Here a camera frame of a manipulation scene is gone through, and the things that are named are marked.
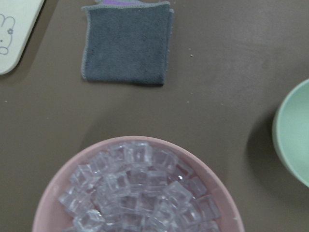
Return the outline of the folded grey cloth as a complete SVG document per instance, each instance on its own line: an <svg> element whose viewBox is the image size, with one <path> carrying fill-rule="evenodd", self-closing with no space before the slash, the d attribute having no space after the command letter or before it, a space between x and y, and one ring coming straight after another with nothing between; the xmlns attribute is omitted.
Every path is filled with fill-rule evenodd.
<svg viewBox="0 0 309 232"><path fill-rule="evenodd" d="M84 6L81 75L87 81L163 85L174 10L169 1Z"/></svg>

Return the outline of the pink bowl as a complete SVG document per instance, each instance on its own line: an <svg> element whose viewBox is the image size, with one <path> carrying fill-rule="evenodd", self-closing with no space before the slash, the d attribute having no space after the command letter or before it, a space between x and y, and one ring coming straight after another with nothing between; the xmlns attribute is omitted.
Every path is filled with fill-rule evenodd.
<svg viewBox="0 0 309 232"><path fill-rule="evenodd" d="M34 217L32 231L60 232L70 226L72 224L72 219L65 212L58 198L69 186L69 176L76 169L77 165L85 162L98 152L105 150L110 145L133 140L147 141L152 145L168 148L175 152L179 158L196 171L197 175L213 195L221 211L221 218L217 221L220 230L223 232L243 232L245 230L238 208L229 191L219 177L203 161L189 151L158 138L122 136L107 139L85 148L59 169L41 197Z"/></svg>

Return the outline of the mint green bowl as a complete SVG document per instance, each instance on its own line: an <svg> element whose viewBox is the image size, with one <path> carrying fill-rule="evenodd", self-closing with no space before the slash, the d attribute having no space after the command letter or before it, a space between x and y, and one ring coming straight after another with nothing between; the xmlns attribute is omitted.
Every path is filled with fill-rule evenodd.
<svg viewBox="0 0 309 232"><path fill-rule="evenodd" d="M309 186L309 81L294 87L280 103L272 123L272 141L284 167Z"/></svg>

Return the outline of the clear ice cubes pile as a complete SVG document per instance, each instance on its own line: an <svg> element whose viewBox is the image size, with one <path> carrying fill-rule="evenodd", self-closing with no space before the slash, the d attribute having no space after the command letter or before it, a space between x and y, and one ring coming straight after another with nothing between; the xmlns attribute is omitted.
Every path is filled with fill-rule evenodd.
<svg viewBox="0 0 309 232"><path fill-rule="evenodd" d="M59 197L69 232L218 232L221 213L196 172L145 141L115 144L80 164Z"/></svg>

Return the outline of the cream rabbit tray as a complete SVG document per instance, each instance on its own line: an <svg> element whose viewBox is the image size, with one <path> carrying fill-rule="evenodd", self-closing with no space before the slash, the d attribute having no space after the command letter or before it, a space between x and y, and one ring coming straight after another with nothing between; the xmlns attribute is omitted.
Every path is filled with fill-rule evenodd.
<svg viewBox="0 0 309 232"><path fill-rule="evenodd" d="M21 59L44 0L0 1L0 73L7 74Z"/></svg>

